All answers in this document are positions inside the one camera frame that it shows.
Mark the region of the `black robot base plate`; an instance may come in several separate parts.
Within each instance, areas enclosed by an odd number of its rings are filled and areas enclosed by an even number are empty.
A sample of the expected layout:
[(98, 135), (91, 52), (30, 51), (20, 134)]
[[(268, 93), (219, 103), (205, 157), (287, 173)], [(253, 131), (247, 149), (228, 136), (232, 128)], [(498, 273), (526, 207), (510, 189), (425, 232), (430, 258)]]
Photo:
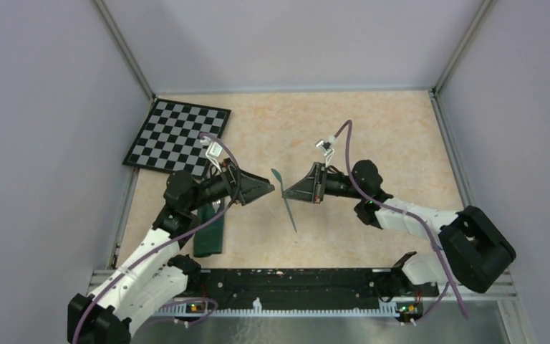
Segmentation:
[(221, 310), (370, 310), (404, 297), (437, 297), (437, 285), (413, 285), (393, 268), (203, 269), (186, 297), (208, 297)]

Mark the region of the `teal plastic spoon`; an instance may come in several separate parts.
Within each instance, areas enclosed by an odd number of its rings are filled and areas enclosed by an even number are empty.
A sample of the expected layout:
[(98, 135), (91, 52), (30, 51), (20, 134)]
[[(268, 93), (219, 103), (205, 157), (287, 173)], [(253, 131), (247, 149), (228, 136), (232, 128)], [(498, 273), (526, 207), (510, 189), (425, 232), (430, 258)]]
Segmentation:
[(291, 208), (289, 206), (288, 199), (284, 198), (285, 188), (284, 188), (283, 178), (282, 178), (281, 174), (275, 168), (272, 168), (271, 172), (274, 175), (275, 179), (279, 182), (281, 197), (283, 199), (283, 202), (284, 202), (284, 205), (285, 205), (285, 208), (286, 208), (286, 212), (289, 216), (289, 220), (291, 222), (292, 228), (294, 229), (294, 232), (297, 233), (298, 230), (297, 230), (297, 226), (296, 226), (296, 223), (295, 223), (295, 220), (294, 220), (294, 215), (292, 214)]

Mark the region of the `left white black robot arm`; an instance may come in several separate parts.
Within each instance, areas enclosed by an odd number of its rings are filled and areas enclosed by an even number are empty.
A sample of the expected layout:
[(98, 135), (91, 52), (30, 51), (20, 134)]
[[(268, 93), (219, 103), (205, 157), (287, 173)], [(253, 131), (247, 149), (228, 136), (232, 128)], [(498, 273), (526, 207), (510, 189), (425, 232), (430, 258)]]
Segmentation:
[(229, 208), (225, 206), (206, 221), (195, 212), (224, 198), (245, 206), (274, 190), (268, 179), (240, 169), (233, 155), (218, 162), (219, 153), (228, 150), (222, 142), (204, 142), (216, 175), (202, 181), (184, 170), (169, 175), (165, 205), (135, 251), (101, 285), (70, 300), (68, 343), (130, 343), (168, 300), (196, 294), (201, 287), (199, 274), (170, 266), (168, 261), (197, 231), (223, 217)]

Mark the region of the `dark green cloth napkin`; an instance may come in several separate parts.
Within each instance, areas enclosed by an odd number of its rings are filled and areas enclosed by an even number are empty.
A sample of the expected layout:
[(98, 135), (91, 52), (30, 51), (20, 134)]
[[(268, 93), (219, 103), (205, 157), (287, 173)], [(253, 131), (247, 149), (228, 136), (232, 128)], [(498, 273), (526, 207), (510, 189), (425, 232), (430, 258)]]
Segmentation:
[[(216, 202), (221, 202), (222, 204), (221, 208), (217, 211), (214, 210), (213, 203), (198, 210), (197, 216), (201, 224), (212, 219), (217, 213), (224, 209), (225, 204), (223, 201)], [(222, 254), (223, 243), (224, 216), (195, 233), (195, 236), (193, 237), (193, 256), (197, 258), (204, 258), (216, 254)]]

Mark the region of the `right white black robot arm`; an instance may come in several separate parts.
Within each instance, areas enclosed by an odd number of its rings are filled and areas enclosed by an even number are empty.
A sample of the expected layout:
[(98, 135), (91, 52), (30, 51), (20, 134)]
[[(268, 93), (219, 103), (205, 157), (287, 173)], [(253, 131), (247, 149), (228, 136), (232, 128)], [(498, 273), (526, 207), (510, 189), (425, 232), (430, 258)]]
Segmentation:
[(317, 143), (326, 161), (315, 162), (282, 196), (312, 204), (321, 203), (325, 196), (358, 199), (354, 212), (364, 225), (429, 241), (430, 252), (411, 254), (392, 274), (396, 293), (411, 295), (422, 284), (453, 281), (483, 294), (515, 261), (516, 250), (482, 209), (441, 211), (397, 199), (383, 190), (383, 179), (371, 160), (356, 162), (349, 173), (331, 166), (332, 143)]

